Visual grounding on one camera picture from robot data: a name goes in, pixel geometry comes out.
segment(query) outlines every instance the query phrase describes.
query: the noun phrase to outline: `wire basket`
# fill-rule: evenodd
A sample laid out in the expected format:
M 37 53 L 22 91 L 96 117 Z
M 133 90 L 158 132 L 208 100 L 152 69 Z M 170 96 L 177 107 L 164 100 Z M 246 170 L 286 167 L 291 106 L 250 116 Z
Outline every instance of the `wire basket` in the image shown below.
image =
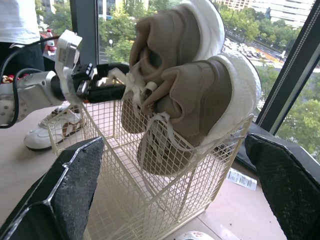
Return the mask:
M 193 151 L 177 154 L 177 148 L 165 138 L 164 146 L 169 152 L 163 155 L 175 158 L 172 161 L 175 163 L 186 158 L 187 164 L 175 173 L 161 175 L 151 173 L 139 162 L 137 155 L 145 133 L 128 133 L 123 127 L 128 124 L 146 129 L 148 121 L 140 112 L 131 112 L 131 102 L 85 104 L 79 108 L 80 131 L 56 144 L 53 136 L 57 130 L 53 121 L 49 135 L 57 155 L 76 142 L 104 137 L 100 175 L 84 234 L 88 240 L 164 239 L 202 213 L 215 199 L 253 118 L 248 116 L 202 154 Z M 165 125 L 161 121 L 153 122 L 155 129 L 166 129 Z M 174 138 L 179 146 L 191 147 L 179 134 L 174 133 Z M 156 154 L 147 151 L 145 155 L 151 155 L 148 157 L 152 159 Z M 168 170 L 165 162 L 161 164 L 162 169 Z

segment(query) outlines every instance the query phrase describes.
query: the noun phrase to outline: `tan sneaker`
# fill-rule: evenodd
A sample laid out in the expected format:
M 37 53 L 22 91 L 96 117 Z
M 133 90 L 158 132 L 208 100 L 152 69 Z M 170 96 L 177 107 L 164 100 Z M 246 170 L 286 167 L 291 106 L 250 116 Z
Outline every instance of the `tan sneaker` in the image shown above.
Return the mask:
M 256 69 L 237 52 L 172 67 L 164 71 L 162 78 L 164 83 L 143 105 L 156 105 L 159 113 L 167 112 L 173 130 L 199 148 L 210 143 L 212 147 L 233 130 L 253 112 L 261 96 Z M 143 169 L 148 172 L 153 169 L 152 173 L 158 175 L 182 170 L 188 163 L 185 158 L 189 158 L 192 151 L 177 150 L 177 144 L 173 144 L 176 140 L 167 132 L 169 129 L 154 131 L 153 128 L 146 133 L 152 137 L 148 137 L 145 157 L 140 155 L 143 151 L 137 153 Z M 184 158 L 179 162 L 175 157 L 173 161 L 169 152 Z
M 208 0 L 185 1 L 173 9 L 146 17 L 136 24 L 136 30 L 130 69 L 138 63 L 136 78 L 144 84 L 156 83 L 157 87 L 164 82 L 161 75 L 166 69 L 218 54 L 225 39 L 222 19 Z M 141 133 L 138 130 L 142 127 L 126 123 L 127 112 L 132 111 L 124 108 L 121 114 L 124 129 L 129 133 Z

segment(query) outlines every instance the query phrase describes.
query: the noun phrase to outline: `shoelace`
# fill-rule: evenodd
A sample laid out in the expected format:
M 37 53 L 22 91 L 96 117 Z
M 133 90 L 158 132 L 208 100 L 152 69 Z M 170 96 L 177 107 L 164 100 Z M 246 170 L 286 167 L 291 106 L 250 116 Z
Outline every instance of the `shoelace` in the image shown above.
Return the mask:
M 158 87 L 157 84 L 155 84 L 152 81 L 146 84 L 143 79 L 143 76 L 139 73 L 139 68 L 140 61 L 137 62 L 126 75 L 118 68 L 114 68 L 110 70 L 108 73 L 109 79 L 117 78 L 119 81 L 125 84 L 125 90 L 122 97 L 122 101 L 128 100 L 130 98 L 131 93 L 133 94 L 133 113 L 136 117 L 139 117 L 138 106 L 141 107 L 142 103 L 148 97 L 146 96 L 147 90 L 153 92 Z
M 166 131 L 163 131 L 161 126 L 158 124 L 157 127 L 153 127 L 153 124 L 155 121 L 160 121 L 163 123 L 164 126 L 166 126 Z M 174 128 L 172 124 L 170 123 L 170 115 L 167 112 L 158 113 L 157 115 L 150 117 L 148 119 L 148 123 L 146 126 L 145 134 L 142 137 L 142 146 L 141 146 L 141 155 L 140 155 L 140 167 L 142 169 L 144 165 L 144 159 L 146 155 L 146 148 L 147 148 L 147 140 L 151 147 L 156 152 L 156 160 L 158 163 L 161 163 L 163 159 L 163 153 L 165 152 L 166 147 L 169 148 L 169 143 L 165 144 L 166 139 L 169 138 L 171 144 L 178 150 L 183 152 L 192 152 L 197 151 L 201 149 L 208 148 L 208 150 L 205 151 L 205 153 L 201 154 L 202 156 L 207 155 L 208 152 L 211 152 L 212 149 L 216 147 L 217 144 L 220 144 L 221 142 L 231 142 L 236 141 L 239 139 L 244 139 L 245 136 L 238 136 L 238 135 L 230 135 L 228 138 L 225 139 L 214 139 L 210 141 L 207 144 L 199 145 L 196 147 L 182 147 L 175 139 L 174 136 Z
M 47 127 L 49 122 L 55 124 L 57 121 L 60 120 L 60 118 L 54 119 L 52 120 L 55 116 L 57 116 L 60 113 L 60 111 L 56 111 L 56 109 L 54 111 L 52 111 L 48 116 L 46 116 L 41 122 L 40 124 Z

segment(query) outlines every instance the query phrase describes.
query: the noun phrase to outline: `window frame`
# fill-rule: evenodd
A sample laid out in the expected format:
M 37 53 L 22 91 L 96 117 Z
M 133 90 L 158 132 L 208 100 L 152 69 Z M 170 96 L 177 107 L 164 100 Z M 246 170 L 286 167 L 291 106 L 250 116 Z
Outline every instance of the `window frame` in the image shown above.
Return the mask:
M 314 5 L 255 123 L 275 135 L 319 62 L 320 0 Z
M 72 29 L 82 37 L 79 61 L 81 64 L 98 64 L 98 1 L 69 0 Z

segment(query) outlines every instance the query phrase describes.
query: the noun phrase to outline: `label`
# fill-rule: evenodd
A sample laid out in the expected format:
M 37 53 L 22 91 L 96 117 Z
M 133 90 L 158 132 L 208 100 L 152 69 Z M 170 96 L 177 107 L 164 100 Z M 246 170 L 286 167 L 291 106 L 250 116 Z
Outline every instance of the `label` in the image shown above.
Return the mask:
M 229 171 L 226 175 L 226 179 L 235 183 L 235 184 L 241 185 L 245 188 L 248 188 L 248 189 L 251 189 L 254 191 L 257 188 L 257 180 L 255 180 L 247 175 L 244 175 L 243 173 L 241 173 L 233 168 L 229 169 Z

